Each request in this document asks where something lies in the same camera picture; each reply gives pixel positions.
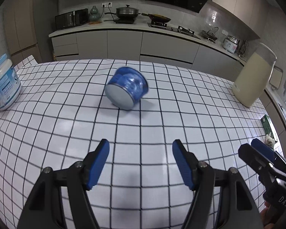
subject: grid pattern tablecloth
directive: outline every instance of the grid pattern tablecloth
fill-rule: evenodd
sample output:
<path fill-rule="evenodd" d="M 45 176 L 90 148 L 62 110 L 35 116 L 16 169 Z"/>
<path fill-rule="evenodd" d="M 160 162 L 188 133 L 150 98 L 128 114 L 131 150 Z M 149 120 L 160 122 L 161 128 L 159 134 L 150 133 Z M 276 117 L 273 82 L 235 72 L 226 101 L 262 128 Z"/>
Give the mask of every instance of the grid pattern tablecloth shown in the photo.
<path fill-rule="evenodd" d="M 103 94 L 117 68 L 141 71 L 149 93 L 132 111 L 119 110 Z M 193 194 L 183 184 L 171 144 L 212 167 L 238 168 L 259 209 L 263 185 L 237 150 L 265 135 L 259 100 L 245 108 L 231 82 L 184 68 L 123 60 L 75 60 L 37 64 L 32 56 L 16 69 L 18 99 L 0 112 L 0 218 L 12 229 L 46 166 L 67 168 L 93 151 L 102 138 L 110 153 L 98 185 L 88 192 L 102 228 L 180 228 Z M 280 144 L 276 150 L 282 153 Z M 66 189 L 63 205 L 74 228 Z M 213 228 L 219 200 L 207 228 Z"/>

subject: translucent container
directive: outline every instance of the translucent container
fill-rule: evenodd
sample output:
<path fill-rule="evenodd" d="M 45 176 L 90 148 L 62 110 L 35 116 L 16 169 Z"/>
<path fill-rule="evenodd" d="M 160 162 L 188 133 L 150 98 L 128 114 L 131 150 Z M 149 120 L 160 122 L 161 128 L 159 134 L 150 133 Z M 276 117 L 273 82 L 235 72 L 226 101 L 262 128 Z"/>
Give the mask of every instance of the translucent container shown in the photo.
<path fill-rule="evenodd" d="M 260 43 L 240 72 L 232 91 L 246 107 L 251 107 L 260 97 L 272 74 L 276 55 L 269 47 Z"/>
<path fill-rule="evenodd" d="M 20 80 L 12 61 L 6 54 L 0 57 L 0 110 L 5 110 L 16 100 L 21 90 Z"/>

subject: blue label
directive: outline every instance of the blue label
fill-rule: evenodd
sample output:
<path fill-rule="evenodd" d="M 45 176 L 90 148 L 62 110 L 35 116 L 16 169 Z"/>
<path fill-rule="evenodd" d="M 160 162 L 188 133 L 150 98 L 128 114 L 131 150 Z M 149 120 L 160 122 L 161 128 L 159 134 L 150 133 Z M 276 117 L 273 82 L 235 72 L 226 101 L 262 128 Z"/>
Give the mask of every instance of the blue label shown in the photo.
<path fill-rule="evenodd" d="M 0 108 L 3 108 L 13 99 L 19 88 L 20 80 L 12 66 L 0 78 Z"/>

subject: power cord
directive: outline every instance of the power cord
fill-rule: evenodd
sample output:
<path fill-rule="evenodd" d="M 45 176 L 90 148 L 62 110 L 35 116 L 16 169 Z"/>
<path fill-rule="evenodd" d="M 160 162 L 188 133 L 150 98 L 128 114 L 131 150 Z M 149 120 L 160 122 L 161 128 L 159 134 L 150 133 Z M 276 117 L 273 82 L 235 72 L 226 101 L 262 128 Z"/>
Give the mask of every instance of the power cord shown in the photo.
<path fill-rule="evenodd" d="M 109 11 L 110 11 L 110 13 L 111 13 L 111 10 L 110 10 L 110 7 L 109 7 L 109 5 L 110 5 L 111 3 L 108 3 L 108 8 L 109 8 Z M 111 17 L 112 17 L 112 20 L 114 20 L 114 18 L 113 18 L 113 15 L 111 14 Z"/>

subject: frying pan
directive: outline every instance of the frying pan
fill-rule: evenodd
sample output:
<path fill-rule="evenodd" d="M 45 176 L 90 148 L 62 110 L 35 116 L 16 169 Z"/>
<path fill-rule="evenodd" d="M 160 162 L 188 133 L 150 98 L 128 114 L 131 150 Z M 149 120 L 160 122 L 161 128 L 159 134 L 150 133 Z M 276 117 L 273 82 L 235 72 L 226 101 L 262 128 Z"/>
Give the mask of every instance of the frying pan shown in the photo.
<path fill-rule="evenodd" d="M 144 14 L 141 15 L 148 16 L 152 21 L 160 22 L 160 23 L 168 23 L 171 19 L 161 15 L 154 14 Z"/>

